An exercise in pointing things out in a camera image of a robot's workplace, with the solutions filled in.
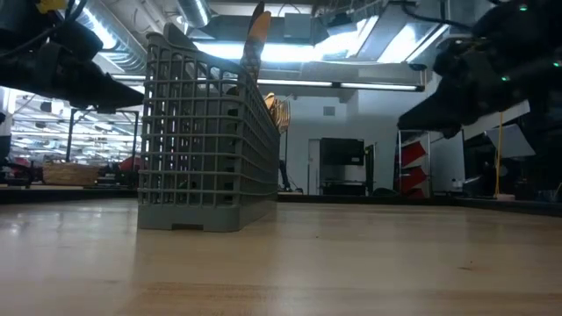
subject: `wooden table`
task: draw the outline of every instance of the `wooden table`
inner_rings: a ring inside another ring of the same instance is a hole
[[[281,204],[239,233],[136,201],[0,205],[0,315],[560,315],[562,219]]]

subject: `ceiling light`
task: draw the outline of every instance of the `ceiling light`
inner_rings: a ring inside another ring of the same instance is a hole
[[[144,81],[146,78],[144,75],[112,75],[115,80],[124,81]]]
[[[358,90],[400,90],[400,91],[418,90],[418,87],[412,85],[380,84],[380,83],[341,83],[341,87],[345,89],[358,89]]]
[[[388,44],[377,62],[403,62],[416,48],[415,30],[411,25],[405,25],[402,30]]]
[[[99,119],[94,118],[94,117],[91,116],[90,114],[84,115],[84,118],[85,118],[85,119],[88,119],[89,121],[92,121],[92,122],[98,122],[98,121],[99,121]]]
[[[107,123],[96,123],[94,124],[94,128],[101,131],[107,131],[107,132],[111,132],[113,130],[113,126],[107,124]]]
[[[265,85],[290,85],[302,87],[331,87],[332,83],[329,82],[311,82],[300,80],[271,80],[271,79],[257,79],[258,84]]]
[[[244,53],[242,43],[199,43],[197,48],[207,54],[228,60],[240,60]],[[266,44],[262,61],[307,62],[314,60],[314,48],[310,45]]]
[[[45,132],[22,132],[22,131],[13,131],[11,132],[12,135],[25,135],[25,136],[46,136],[52,137],[57,139],[67,139],[67,133],[45,133]],[[73,139],[84,140],[90,138],[103,138],[107,140],[122,140],[122,141],[132,141],[132,136],[127,135],[115,135],[115,134],[102,134],[102,133],[73,133]],[[137,141],[141,141],[141,137],[137,136]]]
[[[17,141],[17,142],[20,142],[20,143],[26,144],[26,145],[31,145],[35,142],[35,141],[27,139],[27,138],[24,138],[24,139],[21,139],[21,140],[14,140],[14,141]]]
[[[443,35],[447,30],[449,30],[449,26],[448,25],[441,25],[437,31],[435,31],[433,33],[433,35],[431,35],[430,38],[428,38],[427,40],[423,41],[422,44],[417,47],[407,58],[406,61],[407,62],[412,62],[414,59],[416,59],[421,53],[423,53],[423,51],[425,51],[426,49],[428,49],[428,47],[433,44],[433,42],[435,42],[437,39],[439,39],[441,37],[441,35]]]

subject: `ceiling duct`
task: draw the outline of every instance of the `ceiling duct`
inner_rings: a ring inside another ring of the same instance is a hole
[[[104,42],[102,57],[125,73],[144,73],[146,50],[100,0],[89,0],[77,21]]]
[[[177,0],[177,6],[191,27],[201,28],[211,21],[211,9],[206,0]]]

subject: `dishwasher silverware basket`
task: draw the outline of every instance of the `dishwasher silverware basket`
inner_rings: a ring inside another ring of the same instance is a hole
[[[240,230],[275,210],[279,132],[243,68],[170,39],[148,35],[138,226]]]

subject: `wall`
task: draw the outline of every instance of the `wall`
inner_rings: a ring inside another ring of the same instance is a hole
[[[308,140],[323,137],[345,138],[346,104],[338,97],[291,98],[287,173],[292,181],[306,191],[308,173]],[[335,116],[325,117],[324,106],[334,106]],[[281,159],[285,159],[285,135],[281,136]]]

